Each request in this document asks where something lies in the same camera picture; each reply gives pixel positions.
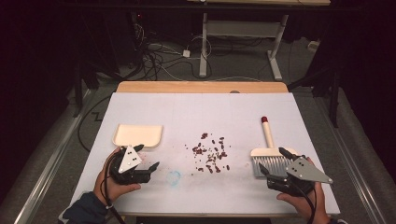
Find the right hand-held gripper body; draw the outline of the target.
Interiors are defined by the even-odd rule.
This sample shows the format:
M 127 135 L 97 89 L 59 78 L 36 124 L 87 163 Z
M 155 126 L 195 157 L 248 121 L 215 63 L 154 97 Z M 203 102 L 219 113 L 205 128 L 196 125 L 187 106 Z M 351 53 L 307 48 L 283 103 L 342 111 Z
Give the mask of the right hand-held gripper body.
M 331 184 L 332 179 L 307 159 L 300 157 L 285 168 L 286 176 L 268 174 L 267 187 L 294 197 L 303 197 L 314 190 L 315 183 Z

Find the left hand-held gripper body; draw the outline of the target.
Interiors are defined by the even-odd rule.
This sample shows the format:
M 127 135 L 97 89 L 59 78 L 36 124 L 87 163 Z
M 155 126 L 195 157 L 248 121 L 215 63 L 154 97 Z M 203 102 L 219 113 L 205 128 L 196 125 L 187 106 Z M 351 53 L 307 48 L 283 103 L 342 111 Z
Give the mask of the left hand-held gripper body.
M 150 181 L 148 170 L 136 169 L 141 161 L 133 146 L 121 147 L 110 163 L 110 176 L 120 185 L 148 183 Z

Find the cream plastic dustpan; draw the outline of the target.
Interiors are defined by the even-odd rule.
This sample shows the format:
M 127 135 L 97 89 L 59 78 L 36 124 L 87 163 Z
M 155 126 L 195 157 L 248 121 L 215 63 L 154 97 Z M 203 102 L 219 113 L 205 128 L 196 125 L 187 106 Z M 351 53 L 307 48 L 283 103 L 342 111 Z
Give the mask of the cream plastic dustpan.
M 156 147 L 162 139 L 162 125 L 119 124 L 113 135 L 113 144 L 121 146 Z

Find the cream brush with red tip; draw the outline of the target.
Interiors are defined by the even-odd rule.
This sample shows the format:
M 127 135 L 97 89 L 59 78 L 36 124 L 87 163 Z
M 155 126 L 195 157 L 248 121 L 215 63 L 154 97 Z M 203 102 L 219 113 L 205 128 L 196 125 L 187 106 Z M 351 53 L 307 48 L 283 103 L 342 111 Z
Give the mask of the cream brush with red tip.
M 265 178 L 260 168 L 260 165 L 263 165 L 270 175 L 286 176 L 286 167 L 290 165 L 290 160 L 275 146 L 267 117 L 262 117 L 262 128 L 267 147 L 254 148 L 250 151 L 253 174 L 256 178 Z

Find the dark red beans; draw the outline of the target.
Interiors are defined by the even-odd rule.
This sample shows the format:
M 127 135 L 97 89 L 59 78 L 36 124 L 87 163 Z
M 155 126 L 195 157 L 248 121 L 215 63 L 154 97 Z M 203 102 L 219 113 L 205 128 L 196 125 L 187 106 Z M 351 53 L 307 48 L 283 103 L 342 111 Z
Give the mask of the dark red beans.
M 230 171 L 228 149 L 224 136 L 213 133 L 201 133 L 194 141 L 185 144 L 184 148 L 190 153 L 191 164 L 196 172 L 219 174 Z

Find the person's left hand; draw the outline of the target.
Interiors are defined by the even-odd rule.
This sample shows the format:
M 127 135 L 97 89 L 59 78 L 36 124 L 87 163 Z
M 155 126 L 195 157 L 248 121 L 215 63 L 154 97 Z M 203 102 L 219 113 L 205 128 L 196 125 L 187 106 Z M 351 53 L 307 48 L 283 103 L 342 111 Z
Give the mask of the person's left hand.
M 119 151 L 120 149 L 117 147 L 113 152 L 109 154 L 105 161 L 103 169 L 100 171 L 99 175 L 96 178 L 93 188 L 93 193 L 104 205 L 111 205 L 121 195 L 141 189 L 141 186 L 139 184 L 119 185 L 111 177 L 107 176 L 106 165 L 108 161 L 112 158 L 112 156 Z

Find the person's right hand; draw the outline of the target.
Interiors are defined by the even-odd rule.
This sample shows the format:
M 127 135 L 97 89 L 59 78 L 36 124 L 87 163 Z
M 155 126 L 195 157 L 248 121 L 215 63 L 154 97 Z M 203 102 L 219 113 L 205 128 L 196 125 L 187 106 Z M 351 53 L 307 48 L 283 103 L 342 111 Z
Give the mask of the person's right hand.
M 301 218 L 303 218 L 305 221 L 310 220 L 312 215 L 312 209 L 305 198 L 293 197 L 287 193 L 279 193 L 276 198 L 280 201 L 292 205 L 297 213 L 301 216 Z M 325 194 L 319 182 L 315 183 L 315 190 L 308 194 L 308 198 L 310 199 L 311 203 L 316 207 L 312 224 L 329 224 L 331 218 L 327 215 L 325 206 Z

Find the white table cover sheet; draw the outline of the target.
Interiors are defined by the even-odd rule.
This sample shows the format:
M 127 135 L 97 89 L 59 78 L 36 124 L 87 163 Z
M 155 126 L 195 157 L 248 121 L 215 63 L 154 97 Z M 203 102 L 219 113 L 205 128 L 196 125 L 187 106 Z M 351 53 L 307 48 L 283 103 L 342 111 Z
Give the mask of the white table cover sheet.
M 160 144 L 144 148 L 141 168 L 160 162 L 150 181 L 115 202 L 122 214 L 143 216 L 293 217 L 294 208 L 276 198 L 253 174 L 250 151 L 265 147 L 262 117 L 275 144 L 315 160 L 318 155 L 290 93 L 115 93 L 76 187 L 92 189 L 115 149 L 119 124 L 162 125 Z M 184 145 L 201 133 L 224 136 L 230 171 L 196 172 Z

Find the black stand leg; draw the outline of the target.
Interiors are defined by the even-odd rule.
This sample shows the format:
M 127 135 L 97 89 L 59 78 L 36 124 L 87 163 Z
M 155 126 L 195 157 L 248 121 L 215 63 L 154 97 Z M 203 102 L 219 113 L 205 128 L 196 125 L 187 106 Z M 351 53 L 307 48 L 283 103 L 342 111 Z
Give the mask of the black stand leg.
M 81 111 L 82 108 L 82 101 L 83 101 L 83 97 L 82 97 L 82 84 L 81 84 L 81 76 L 80 76 L 80 64 L 77 63 L 76 67 L 75 67 L 75 81 L 74 81 L 74 90 L 75 90 L 75 101 L 76 101 L 76 108 L 75 108 L 75 112 L 74 112 L 74 117 L 76 118 Z
M 292 91 L 297 87 L 311 87 L 314 97 L 329 96 L 329 119 L 334 128 L 337 124 L 337 107 L 339 96 L 340 75 L 335 68 L 323 67 L 317 72 L 311 73 L 287 85 Z

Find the wooden table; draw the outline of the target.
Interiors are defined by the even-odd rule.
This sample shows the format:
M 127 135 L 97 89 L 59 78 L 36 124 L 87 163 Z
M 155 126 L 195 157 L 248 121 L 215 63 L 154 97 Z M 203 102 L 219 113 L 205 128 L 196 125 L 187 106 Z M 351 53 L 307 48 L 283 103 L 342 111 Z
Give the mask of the wooden table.
M 281 82 L 122 81 L 117 92 L 145 93 L 287 93 Z

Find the aluminium floor rail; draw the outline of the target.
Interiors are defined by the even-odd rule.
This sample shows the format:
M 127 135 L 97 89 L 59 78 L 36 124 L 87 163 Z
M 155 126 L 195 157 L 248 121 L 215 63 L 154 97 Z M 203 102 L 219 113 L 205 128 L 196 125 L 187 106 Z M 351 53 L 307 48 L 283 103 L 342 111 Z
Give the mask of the aluminium floor rail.
M 327 125 L 330 127 L 332 136 L 335 138 L 337 145 L 337 152 L 340 155 L 341 161 L 346 167 L 351 183 L 354 185 L 357 194 L 360 197 L 361 203 L 364 206 L 372 224 L 386 224 L 386 220 L 383 216 L 382 211 L 378 207 L 375 201 L 374 194 L 370 189 L 367 181 L 363 178 L 361 169 L 357 166 L 356 162 L 352 158 L 352 154 L 349 152 L 349 148 L 345 140 L 343 139 L 338 128 L 335 128 L 332 121 L 329 118 L 327 106 L 322 98 L 315 99 L 316 104 L 319 108 L 320 113 L 324 117 Z
M 22 206 L 11 221 L 12 224 L 32 223 L 64 159 L 67 145 L 95 94 L 94 90 L 85 90 L 82 93 L 82 107 L 78 107 L 76 96 L 70 98 L 72 103 L 51 126 L 23 167 L 16 182 L 16 190 L 21 197 Z

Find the white desk frame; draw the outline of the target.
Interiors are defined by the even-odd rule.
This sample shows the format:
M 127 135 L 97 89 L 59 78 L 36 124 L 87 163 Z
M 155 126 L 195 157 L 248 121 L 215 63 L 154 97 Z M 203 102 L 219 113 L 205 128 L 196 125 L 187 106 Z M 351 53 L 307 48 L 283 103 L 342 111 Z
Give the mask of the white desk frame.
M 214 5 L 230 7 L 236 5 L 242 8 L 242 5 L 248 7 L 327 7 L 330 0 L 189 0 L 190 2 L 200 3 L 204 7 L 213 7 Z M 200 53 L 199 77 L 207 77 L 209 71 L 207 58 L 211 53 L 212 46 L 208 36 L 239 36 L 239 37 L 273 37 L 275 39 L 274 47 L 267 51 L 267 59 L 272 69 L 272 74 L 276 81 L 281 81 L 282 76 L 276 61 L 276 54 L 280 45 L 281 38 L 284 34 L 289 14 L 283 13 L 280 21 L 259 22 L 259 21 L 237 21 L 230 19 L 228 21 L 210 20 L 206 12 L 203 13 L 202 19 L 202 39 Z

